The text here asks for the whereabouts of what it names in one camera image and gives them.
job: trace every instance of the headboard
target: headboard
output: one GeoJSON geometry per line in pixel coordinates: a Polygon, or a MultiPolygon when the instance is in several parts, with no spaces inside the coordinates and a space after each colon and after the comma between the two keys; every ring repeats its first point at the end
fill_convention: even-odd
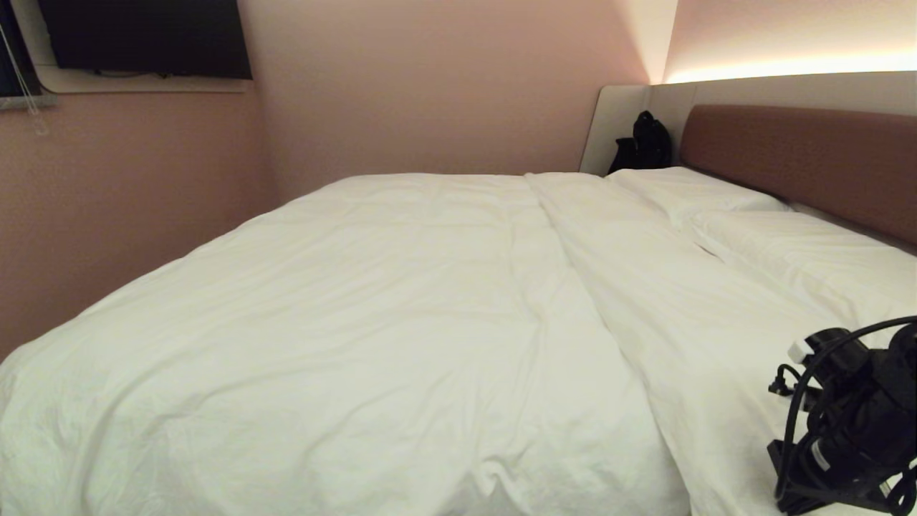
{"type": "Polygon", "coordinates": [[[917,117],[696,106],[681,161],[917,244],[917,117]]]}

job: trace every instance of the wall-mounted tv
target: wall-mounted tv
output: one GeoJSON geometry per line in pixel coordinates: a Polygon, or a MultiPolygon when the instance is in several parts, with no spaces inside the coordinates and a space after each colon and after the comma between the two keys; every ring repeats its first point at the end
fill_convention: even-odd
{"type": "Polygon", "coordinates": [[[58,66],[251,79],[236,0],[39,0],[58,66]]]}

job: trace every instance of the pink wall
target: pink wall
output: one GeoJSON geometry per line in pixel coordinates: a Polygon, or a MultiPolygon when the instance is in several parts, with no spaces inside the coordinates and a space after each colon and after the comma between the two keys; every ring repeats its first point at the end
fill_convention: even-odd
{"type": "Polygon", "coordinates": [[[577,170],[602,86],[648,82],[624,2],[247,2],[282,196],[353,174],[577,170]]]}
{"type": "Polygon", "coordinates": [[[667,82],[913,70],[917,0],[680,0],[667,82]]]}
{"type": "Polygon", "coordinates": [[[276,205],[255,92],[0,112],[0,359],[276,205]]]}

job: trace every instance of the black backpack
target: black backpack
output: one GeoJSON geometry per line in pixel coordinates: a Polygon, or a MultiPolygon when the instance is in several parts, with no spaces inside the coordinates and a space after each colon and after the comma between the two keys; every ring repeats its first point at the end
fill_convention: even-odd
{"type": "Polygon", "coordinates": [[[612,174],[623,168],[667,168],[672,166],[672,140],[666,127],[652,113],[640,113],[634,123],[634,137],[617,140],[618,154],[614,157],[612,174]]]}

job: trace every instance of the bed frame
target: bed frame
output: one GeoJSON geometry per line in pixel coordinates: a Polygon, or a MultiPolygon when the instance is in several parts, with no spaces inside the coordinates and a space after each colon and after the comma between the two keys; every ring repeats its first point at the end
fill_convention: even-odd
{"type": "Polygon", "coordinates": [[[695,106],[682,163],[917,245],[917,117],[695,106]]]}

